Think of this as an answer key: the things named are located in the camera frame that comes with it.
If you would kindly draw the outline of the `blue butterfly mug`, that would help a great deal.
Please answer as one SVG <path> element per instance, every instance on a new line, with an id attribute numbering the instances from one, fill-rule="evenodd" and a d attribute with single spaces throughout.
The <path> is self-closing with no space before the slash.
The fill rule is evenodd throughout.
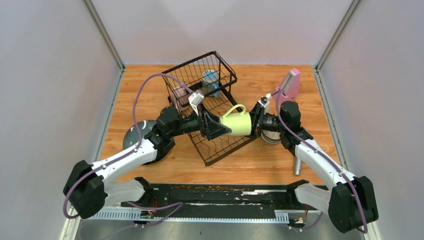
<path id="1" fill-rule="evenodd" d="M 217 90 L 219 86 L 219 75 L 215 70 L 206 70 L 202 73 L 202 92 L 204 95 Z"/>

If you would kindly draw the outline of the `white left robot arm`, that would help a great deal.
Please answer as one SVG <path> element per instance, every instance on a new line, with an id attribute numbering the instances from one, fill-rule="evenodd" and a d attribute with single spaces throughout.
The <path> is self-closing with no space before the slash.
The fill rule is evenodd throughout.
<path id="1" fill-rule="evenodd" d="M 175 146 L 175 136 L 200 131 L 213 140 L 232 132 L 219 117 L 201 105 L 198 109 L 199 112 L 181 117 L 175 107 L 165 107 L 152 129 L 146 136 L 140 136 L 134 145 L 101 161 L 87 163 L 81 160 L 76 163 L 63 189 L 64 215 L 72 218 L 68 205 L 82 219 L 92 217 L 103 207 L 121 202 L 135 201 L 142 207 L 149 206 L 153 193 L 144 178 L 137 177 L 127 182 L 116 180 L 138 166 L 160 161 Z"/>

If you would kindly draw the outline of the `light green mug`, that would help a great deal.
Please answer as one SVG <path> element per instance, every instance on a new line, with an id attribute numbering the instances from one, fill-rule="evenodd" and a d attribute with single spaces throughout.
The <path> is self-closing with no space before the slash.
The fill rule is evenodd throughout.
<path id="1" fill-rule="evenodd" d="M 233 110 L 242 108 L 241 112 L 232 113 Z M 243 104 L 236 104 L 219 118 L 219 123 L 231 130 L 230 136 L 248 136 L 252 131 L 250 113 Z"/>

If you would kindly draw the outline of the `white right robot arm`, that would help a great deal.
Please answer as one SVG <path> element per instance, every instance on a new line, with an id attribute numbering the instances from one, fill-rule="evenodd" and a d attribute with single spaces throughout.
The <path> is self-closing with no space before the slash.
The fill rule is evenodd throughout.
<path id="1" fill-rule="evenodd" d="M 322 150 L 301 126 L 301 113 L 296 102 L 283 102 L 277 114 L 269 114 L 267 106 L 259 100 L 250 111 L 251 133 L 258 135 L 261 130 L 277 132 L 283 147 L 307 164 L 327 187 L 322 189 L 306 180 L 297 181 L 285 195 L 286 204 L 292 209 L 306 204 L 319 210 L 328 215 L 341 233 L 358 230 L 367 234 L 368 224 L 379 218 L 372 181 L 346 170 Z"/>

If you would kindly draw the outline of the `pink ceramic mug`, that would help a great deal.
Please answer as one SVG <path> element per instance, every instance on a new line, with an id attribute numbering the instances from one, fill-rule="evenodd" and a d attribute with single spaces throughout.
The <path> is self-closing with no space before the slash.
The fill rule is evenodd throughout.
<path id="1" fill-rule="evenodd" d="M 182 86 L 173 87 L 171 90 L 171 102 L 174 107 L 181 113 L 189 107 L 188 94 Z"/>

